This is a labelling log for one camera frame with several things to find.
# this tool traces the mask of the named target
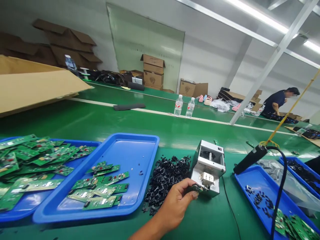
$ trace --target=hand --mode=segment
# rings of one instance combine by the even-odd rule
[[[186,178],[175,184],[170,189],[164,203],[154,216],[161,222],[164,230],[169,232],[181,223],[184,213],[192,200],[198,198],[199,193],[192,191],[183,196],[187,187],[191,187],[196,182]]]

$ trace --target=fluorescent light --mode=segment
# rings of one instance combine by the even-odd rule
[[[263,13],[257,11],[253,7],[250,7],[249,5],[239,0],[225,0],[225,1],[239,8],[240,10],[246,12],[247,14],[253,16],[259,21],[264,22],[265,24],[268,24],[269,26],[273,27],[274,29],[278,30],[283,34],[286,34],[289,31],[287,27],[281,25],[280,23],[277,23],[276,21],[272,20],[270,17],[264,15]]]
[[[316,53],[320,54],[320,47],[310,42],[309,40],[306,41],[303,45],[306,46],[307,48],[310,48],[312,51],[315,51]]]

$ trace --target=black hair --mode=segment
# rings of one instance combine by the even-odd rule
[[[292,92],[294,95],[299,96],[300,92],[296,87],[292,87],[292,88],[288,88],[287,89],[288,92]]]

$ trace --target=dark shirt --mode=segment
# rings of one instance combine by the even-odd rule
[[[272,104],[277,103],[279,107],[281,107],[284,104],[285,99],[286,98],[284,95],[284,90],[272,94],[270,97],[266,99],[263,111],[266,113],[274,113],[275,111],[272,107]]]

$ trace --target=white machine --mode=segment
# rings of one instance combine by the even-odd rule
[[[219,178],[226,172],[223,147],[201,140],[194,154],[191,179],[202,186],[203,194],[215,197],[220,193]]]

